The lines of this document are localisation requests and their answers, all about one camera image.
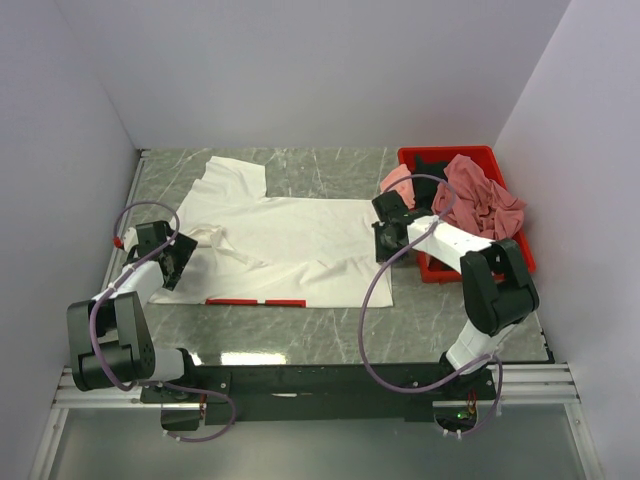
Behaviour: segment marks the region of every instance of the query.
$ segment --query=black metal base frame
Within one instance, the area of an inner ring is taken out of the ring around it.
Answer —
[[[442,363],[374,365],[393,385],[415,388],[436,382],[451,372]],[[362,365],[198,366],[183,384],[229,395],[238,408],[237,421],[335,420],[403,418],[432,422],[433,402],[466,400],[475,389],[478,400],[493,400],[491,372],[482,368],[423,394],[399,394],[378,385]],[[206,401],[205,424],[223,425],[230,408],[218,398],[205,400],[165,388],[143,390],[142,403],[172,404]],[[162,415],[166,430],[195,430],[199,412],[169,410]]]

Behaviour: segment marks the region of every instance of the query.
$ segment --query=red plastic bin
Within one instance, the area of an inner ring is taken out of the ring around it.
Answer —
[[[425,163],[450,162],[456,155],[465,155],[478,164],[484,171],[487,178],[495,180],[503,188],[507,188],[502,178],[502,173],[496,162],[493,151],[486,145],[473,145],[464,147],[405,147],[398,150],[398,161],[404,163],[409,171],[413,172],[416,168],[415,156]],[[536,270],[536,262],[529,248],[529,243],[522,231],[516,233],[513,239],[520,245],[524,261],[527,264],[529,272]],[[462,280],[460,274],[451,270],[447,265],[443,264],[435,258],[430,258],[427,263],[427,256],[418,253],[418,265],[420,267],[420,275],[424,283],[450,283]]]

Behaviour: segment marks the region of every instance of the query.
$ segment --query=glass panel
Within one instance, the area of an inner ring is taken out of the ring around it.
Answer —
[[[51,478],[585,477],[564,407],[512,406],[462,442],[433,424],[358,420],[238,423],[218,440],[177,444],[161,435],[157,410],[72,410]]]

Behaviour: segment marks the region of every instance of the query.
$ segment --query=black cloth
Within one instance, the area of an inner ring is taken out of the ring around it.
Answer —
[[[425,163],[422,161],[422,158],[420,158],[420,155],[415,156],[415,161],[416,168],[412,173],[433,175],[434,177],[447,180],[444,169],[449,165],[449,162]],[[412,178],[411,181],[413,182],[416,208],[427,208],[431,210],[431,205],[436,196],[439,183],[429,178]]]

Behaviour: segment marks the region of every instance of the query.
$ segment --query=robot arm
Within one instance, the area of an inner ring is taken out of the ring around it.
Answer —
[[[380,219],[374,224],[378,261],[388,260],[439,222],[428,210],[409,211],[395,191],[383,193],[373,205]],[[515,326],[538,308],[540,300],[533,280],[520,247],[511,239],[493,241],[440,223],[413,249],[436,257],[462,275],[469,320],[446,352],[454,370],[493,353]],[[494,274],[502,279],[497,280]],[[482,366],[477,364],[465,373]]]
[[[167,222],[158,221],[136,226],[136,233],[138,244],[129,252],[125,268],[162,245],[174,232]],[[179,233],[172,245],[138,267],[98,310],[97,336],[117,333],[114,340],[101,342],[100,346],[121,381],[170,381],[185,374],[191,363],[188,353],[155,348],[142,309],[156,290],[175,288],[196,245],[195,240]],[[89,314],[99,297],[100,294],[67,309],[72,374],[76,386],[83,391],[112,386],[95,356],[87,328]]]

